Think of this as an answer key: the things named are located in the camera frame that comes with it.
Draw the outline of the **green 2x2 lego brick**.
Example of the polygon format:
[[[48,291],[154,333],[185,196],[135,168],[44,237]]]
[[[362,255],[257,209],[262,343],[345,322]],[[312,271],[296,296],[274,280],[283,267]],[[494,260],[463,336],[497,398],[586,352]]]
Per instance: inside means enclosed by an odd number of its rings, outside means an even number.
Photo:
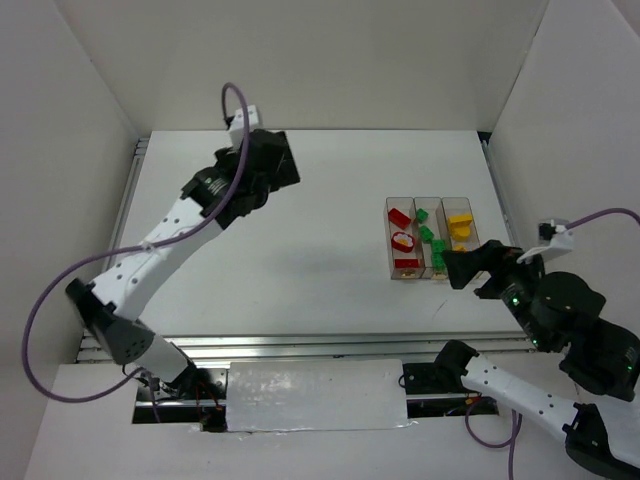
[[[423,243],[431,243],[434,239],[434,233],[426,225],[421,225],[419,227],[419,236]]]

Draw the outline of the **green lego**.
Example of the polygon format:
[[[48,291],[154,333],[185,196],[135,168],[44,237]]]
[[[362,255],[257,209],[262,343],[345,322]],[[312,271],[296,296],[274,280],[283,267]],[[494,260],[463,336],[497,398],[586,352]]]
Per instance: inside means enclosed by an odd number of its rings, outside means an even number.
[[[446,242],[442,239],[432,240],[431,249],[433,253],[441,253],[447,249]]]
[[[440,253],[433,253],[431,255],[432,266],[436,270],[443,270],[446,268],[443,257]]]

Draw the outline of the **small green lego brick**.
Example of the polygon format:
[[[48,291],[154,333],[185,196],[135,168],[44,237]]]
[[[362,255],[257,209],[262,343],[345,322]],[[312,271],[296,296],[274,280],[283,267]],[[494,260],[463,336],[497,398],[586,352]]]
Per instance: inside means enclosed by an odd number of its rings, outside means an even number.
[[[416,210],[416,221],[419,224],[425,223],[428,220],[428,218],[429,218],[429,213],[426,210],[422,208],[418,208]]]

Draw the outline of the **red flower lego piece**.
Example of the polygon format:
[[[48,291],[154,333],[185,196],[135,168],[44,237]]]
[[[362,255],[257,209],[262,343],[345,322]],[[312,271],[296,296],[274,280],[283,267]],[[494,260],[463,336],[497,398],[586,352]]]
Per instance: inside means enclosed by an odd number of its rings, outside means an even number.
[[[415,238],[411,234],[402,232],[402,231],[394,232],[391,235],[390,240],[391,240],[391,247],[394,250],[397,250],[403,253],[412,252],[416,245]]]

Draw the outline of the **small red lego piece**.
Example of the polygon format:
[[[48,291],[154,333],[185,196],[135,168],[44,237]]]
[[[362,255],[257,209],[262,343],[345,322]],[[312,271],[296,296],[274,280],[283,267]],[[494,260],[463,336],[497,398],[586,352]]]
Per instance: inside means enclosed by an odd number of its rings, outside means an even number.
[[[402,230],[406,230],[411,225],[411,217],[397,208],[391,208],[387,216],[393,225]]]

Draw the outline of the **yellow oval lego piece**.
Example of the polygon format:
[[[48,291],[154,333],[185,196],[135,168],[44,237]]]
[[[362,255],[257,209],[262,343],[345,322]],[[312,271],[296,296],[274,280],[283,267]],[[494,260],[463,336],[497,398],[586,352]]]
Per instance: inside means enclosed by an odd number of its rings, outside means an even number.
[[[454,215],[448,218],[451,238],[457,242],[467,242],[472,235],[473,216],[471,214]]]

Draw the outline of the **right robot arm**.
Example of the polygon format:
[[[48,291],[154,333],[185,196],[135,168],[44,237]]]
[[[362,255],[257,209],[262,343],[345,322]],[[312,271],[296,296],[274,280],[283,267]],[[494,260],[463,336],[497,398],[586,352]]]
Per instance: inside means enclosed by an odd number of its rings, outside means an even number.
[[[541,255],[526,258],[521,249],[497,240],[469,252],[447,250],[442,259],[455,290],[487,273],[475,295],[501,301],[536,352],[557,355],[559,370],[574,384],[613,405],[562,398],[495,365],[460,340],[447,342],[437,355],[437,378],[494,399],[536,423],[573,462],[595,475],[638,478],[638,436],[619,436],[627,424],[625,410],[636,397],[639,338],[602,318],[605,297],[575,274],[546,272]]]

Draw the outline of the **red lego brick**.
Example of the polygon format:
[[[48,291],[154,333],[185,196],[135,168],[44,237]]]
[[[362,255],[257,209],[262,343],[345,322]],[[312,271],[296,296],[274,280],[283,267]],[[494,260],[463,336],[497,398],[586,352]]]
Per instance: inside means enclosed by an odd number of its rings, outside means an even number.
[[[398,258],[394,260],[394,267],[397,269],[419,269],[421,261],[417,258]]]

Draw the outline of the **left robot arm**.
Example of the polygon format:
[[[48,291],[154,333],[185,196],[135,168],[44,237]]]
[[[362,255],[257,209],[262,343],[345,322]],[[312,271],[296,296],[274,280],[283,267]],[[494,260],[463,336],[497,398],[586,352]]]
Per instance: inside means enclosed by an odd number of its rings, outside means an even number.
[[[193,395],[208,377],[179,347],[141,321],[144,308],[198,249],[234,220],[263,207],[270,194],[300,181],[282,131],[251,132],[244,163],[231,148],[217,150],[215,157],[214,165],[183,186],[170,211],[142,241],[141,251],[88,283],[75,279],[65,289],[85,327],[116,364],[142,367],[183,397]]]

